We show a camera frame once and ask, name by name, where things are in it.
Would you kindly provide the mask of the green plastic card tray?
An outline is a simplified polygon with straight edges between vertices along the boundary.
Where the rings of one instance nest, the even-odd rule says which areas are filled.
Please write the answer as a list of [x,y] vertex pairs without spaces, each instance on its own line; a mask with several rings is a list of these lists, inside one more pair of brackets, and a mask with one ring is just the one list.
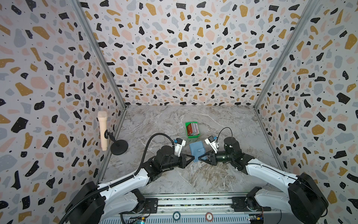
[[188,139],[194,139],[200,136],[198,122],[186,122],[185,126]]

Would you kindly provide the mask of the blue card holder wallet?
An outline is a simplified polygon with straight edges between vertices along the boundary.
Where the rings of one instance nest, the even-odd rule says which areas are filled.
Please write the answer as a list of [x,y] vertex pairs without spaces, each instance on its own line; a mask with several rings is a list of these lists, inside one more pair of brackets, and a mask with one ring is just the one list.
[[195,157],[194,162],[199,161],[199,156],[202,156],[206,153],[206,149],[202,141],[197,141],[189,144],[191,154]]

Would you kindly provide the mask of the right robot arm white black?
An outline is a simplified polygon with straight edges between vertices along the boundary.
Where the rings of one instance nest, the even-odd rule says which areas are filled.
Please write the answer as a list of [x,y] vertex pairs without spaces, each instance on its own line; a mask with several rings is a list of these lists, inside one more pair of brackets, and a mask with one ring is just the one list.
[[295,175],[271,167],[255,157],[242,152],[239,142],[234,137],[224,140],[224,150],[218,148],[217,137],[205,139],[212,150],[198,157],[212,166],[229,163],[237,171],[257,177],[278,188],[278,191],[254,187],[243,203],[234,208],[247,208],[257,211],[264,207],[279,209],[293,214],[304,224],[315,224],[328,214],[329,203],[314,182],[313,178],[302,173]]

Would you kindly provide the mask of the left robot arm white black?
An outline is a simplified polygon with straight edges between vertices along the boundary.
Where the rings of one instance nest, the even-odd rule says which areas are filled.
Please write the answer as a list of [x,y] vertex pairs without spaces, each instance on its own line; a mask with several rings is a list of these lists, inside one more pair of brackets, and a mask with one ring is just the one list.
[[141,212],[145,203],[141,187],[156,181],[166,171],[184,169],[194,160],[192,155],[176,156],[172,146],[163,146],[138,172],[103,184],[93,181],[85,184],[66,207],[60,223],[98,224],[123,212]]

